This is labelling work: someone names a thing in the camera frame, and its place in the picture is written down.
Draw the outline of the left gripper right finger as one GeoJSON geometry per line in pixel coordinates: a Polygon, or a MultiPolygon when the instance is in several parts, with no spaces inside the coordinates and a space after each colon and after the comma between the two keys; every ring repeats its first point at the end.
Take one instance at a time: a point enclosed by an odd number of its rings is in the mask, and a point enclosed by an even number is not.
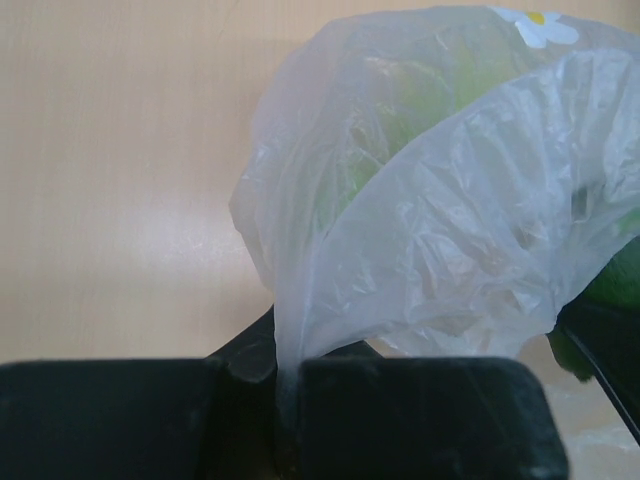
{"type": "Polygon", "coordinates": [[[299,370],[305,479],[566,479],[538,378],[497,357],[385,358],[356,345],[299,370]]]}

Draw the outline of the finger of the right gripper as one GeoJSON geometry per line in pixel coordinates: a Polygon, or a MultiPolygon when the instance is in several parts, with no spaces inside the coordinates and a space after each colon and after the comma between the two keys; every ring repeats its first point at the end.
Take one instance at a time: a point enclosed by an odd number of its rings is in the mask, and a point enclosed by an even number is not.
{"type": "Polygon", "coordinates": [[[639,433],[639,316],[602,313],[572,301],[557,326],[591,366],[631,434],[639,433]]]}

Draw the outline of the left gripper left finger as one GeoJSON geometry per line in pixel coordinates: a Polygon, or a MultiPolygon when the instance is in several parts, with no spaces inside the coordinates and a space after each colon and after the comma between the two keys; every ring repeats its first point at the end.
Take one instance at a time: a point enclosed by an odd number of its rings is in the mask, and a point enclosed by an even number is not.
{"type": "Polygon", "coordinates": [[[206,357],[1,367],[5,479],[272,479],[273,316],[206,357]]]}

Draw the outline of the dark green fruit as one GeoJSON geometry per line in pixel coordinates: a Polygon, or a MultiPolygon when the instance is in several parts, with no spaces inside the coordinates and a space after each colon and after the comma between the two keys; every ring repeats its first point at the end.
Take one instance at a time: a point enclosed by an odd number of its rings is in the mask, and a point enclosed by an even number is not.
{"type": "Polygon", "coordinates": [[[639,316],[639,209],[587,240],[571,240],[566,251],[578,268],[582,287],[574,299],[579,307],[602,313],[639,316]]]}

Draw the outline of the clear plastic bag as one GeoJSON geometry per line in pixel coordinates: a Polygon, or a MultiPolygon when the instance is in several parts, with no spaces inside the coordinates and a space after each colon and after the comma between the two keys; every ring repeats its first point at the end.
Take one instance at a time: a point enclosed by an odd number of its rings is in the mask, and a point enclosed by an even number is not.
{"type": "Polygon", "coordinates": [[[515,357],[582,290],[566,251],[639,209],[639,38],[553,12],[438,6],[336,19],[262,96],[230,209],[274,295],[277,407],[298,369],[361,340],[406,356],[515,357]],[[412,140],[328,227],[354,62],[429,35],[504,44],[516,70],[412,140]]]}

